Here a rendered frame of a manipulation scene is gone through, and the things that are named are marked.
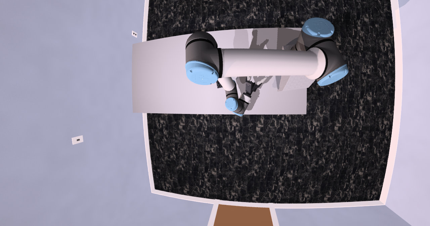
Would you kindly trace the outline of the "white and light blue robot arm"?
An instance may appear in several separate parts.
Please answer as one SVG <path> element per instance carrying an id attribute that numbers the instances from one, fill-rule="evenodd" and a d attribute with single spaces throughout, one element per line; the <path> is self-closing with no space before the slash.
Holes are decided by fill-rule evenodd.
<path id="1" fill-rule="evenodd" d="M 316 79 L 319 86 L 329 85 L 346 76 L 348 67 L 332 39 L 333 33 L 334 26 L 330 21 L 310 18 L 302 26 L 297 43 L 291 50 L 280 50 L 222 49 L 218 48 L 211 34 L 198 31 L 186 42 L 187 77 L 200 85 L 214 84 L 218 80 L 226 93 L 226 108 L 243 116 L 251 98 L 245 94 L 238 97 L 233 76 L 305 75 Z"/>

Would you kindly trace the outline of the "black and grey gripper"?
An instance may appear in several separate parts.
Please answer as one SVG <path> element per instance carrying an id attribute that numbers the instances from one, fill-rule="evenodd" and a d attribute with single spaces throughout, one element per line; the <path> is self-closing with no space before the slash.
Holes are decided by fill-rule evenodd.
<path id="1" fill-rule="evenodd" d="M 257 82 L 257 84 L 255 84 L 255 82 L 253 82 L 253 86 L 252 86 L 252 92 L 254 91 L 254 92 L 256 92 L 256 90 L 257 90 L 257 88 L 258 87 L 260 87 L 260 85 L 265 81 L 267 79 L 267 77 L 265 77 L 264 79 L 262 79 L 261 81 L 258 81 Z M 246 81 L 250 81 L 250 76 L 247 76 L 246 77 Z M 252 92 L 251 92 L 251 94 L 252 94 Z M 248 92 L 244 92 L 243 94 L 245 94 L 245 95 L 247 95 L 247 96 L 249 96 L 250 98 L 251 98 L 251 94 L 250 93 L 248 93 Z"/>

